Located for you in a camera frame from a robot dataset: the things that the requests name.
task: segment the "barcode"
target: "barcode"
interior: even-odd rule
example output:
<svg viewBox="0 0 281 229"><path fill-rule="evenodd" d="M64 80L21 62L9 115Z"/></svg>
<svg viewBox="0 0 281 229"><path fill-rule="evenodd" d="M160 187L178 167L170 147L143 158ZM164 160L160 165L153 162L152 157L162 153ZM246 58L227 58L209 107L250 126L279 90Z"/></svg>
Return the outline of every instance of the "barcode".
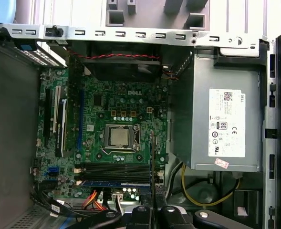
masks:
<svg viewBox="0 0 281 229"><path fill-rule="evenodd" d="M224 101L232 101L232 92L224 92Z"/></svg>

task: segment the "cpu socket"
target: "cpu socket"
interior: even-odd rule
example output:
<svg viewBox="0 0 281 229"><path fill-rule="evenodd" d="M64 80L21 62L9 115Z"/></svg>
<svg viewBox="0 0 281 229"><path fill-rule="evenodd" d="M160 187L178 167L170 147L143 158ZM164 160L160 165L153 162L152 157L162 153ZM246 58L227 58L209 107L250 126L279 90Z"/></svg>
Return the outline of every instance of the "cpu socket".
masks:
<svg viewBox="0 0 281 229"><path fill-rule="evenodd" d="M105 149L139 151L140 125L106 125Z"/></svg>

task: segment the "expansion slot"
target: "expansion slot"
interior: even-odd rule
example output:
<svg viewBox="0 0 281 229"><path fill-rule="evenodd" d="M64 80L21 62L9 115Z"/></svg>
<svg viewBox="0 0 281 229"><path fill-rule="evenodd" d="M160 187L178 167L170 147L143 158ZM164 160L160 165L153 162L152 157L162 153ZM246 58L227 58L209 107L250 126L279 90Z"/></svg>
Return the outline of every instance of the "expansion slot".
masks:
<svg viewBox="0 0 281 229"><path fill-rule="evenodd" d="M56 126L56 141L55 141L55 156L64 157L63 145L64 145L64 132L66 123L66 107L67 99L61 99L58 104L58 117Z"/></svg>
<svg viewBox="0 0 281 229"><path fill-rule="evenodd" d="M43 129L45 146L48 145L48 141L50 138L51 107L52 107L52 90L47 88L46 97L45 97L45 106L44 106L44 129Z"/></svg>
<svg viewBox="0 0 281 229"><path fill-rule="evenodd" d="M54 112L53 112L53 128L52 131L54 133L57 132L57 116L58 116L58 109L59 109L59 101L61 98L61 86L55 87L55 95L54 95Z"/></svg>
<svg viewBox="0 0 281 229"><path fill-rule="evenodd" d="M84 89L81 90L80 117L79 117L79 136L78 150L82 150L82 133L83 133L83 114L84 114Z"/></svg>

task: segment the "capacitor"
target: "capacitor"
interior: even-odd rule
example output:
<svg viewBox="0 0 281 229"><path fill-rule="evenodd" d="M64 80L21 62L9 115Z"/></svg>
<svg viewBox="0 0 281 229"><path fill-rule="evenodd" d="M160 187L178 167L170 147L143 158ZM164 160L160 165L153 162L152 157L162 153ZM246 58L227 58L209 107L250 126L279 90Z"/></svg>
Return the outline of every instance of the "capacitor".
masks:
<svg viewBox="0 0 281 229"><path fill-rule="evenodd" d="M70 186L74 185L74 180L70 180L68 185L70 185Z"/></svg>

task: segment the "screw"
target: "screw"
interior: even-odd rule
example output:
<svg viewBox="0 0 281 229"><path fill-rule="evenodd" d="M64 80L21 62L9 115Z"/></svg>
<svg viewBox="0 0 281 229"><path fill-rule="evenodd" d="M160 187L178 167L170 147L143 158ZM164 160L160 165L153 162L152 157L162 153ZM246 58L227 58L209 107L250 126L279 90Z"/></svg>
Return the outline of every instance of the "screw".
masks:
<svg viewBox="0 0 281 229"><path fill-rule="evenodd" d="M146 211L146 208L143 207L143 206L140 206L140 207L138 207L137 209L138 209L138 211Z"/></svg>
<svg viewBox="0 0 281 229"><path fill-rule="evenodd" d="M108 218L112 218L114 216L115 216L115 214L113 212L107 212L107 214L106 214L106 217L108 217Z"/></svg>
<svg viewBox="0 0 281 229"><path fill-rule="evenodd" d="M175 209L174 209L173 207L167 207L167 211L168 211L168 212L174 212Z"/></svg>
<svg viewBox="0 0 281 229"><path fill-rule="evenodd" d="M202 217L202 218L208 218L208 214L206 212L200 212L199 215Z"/></svg>

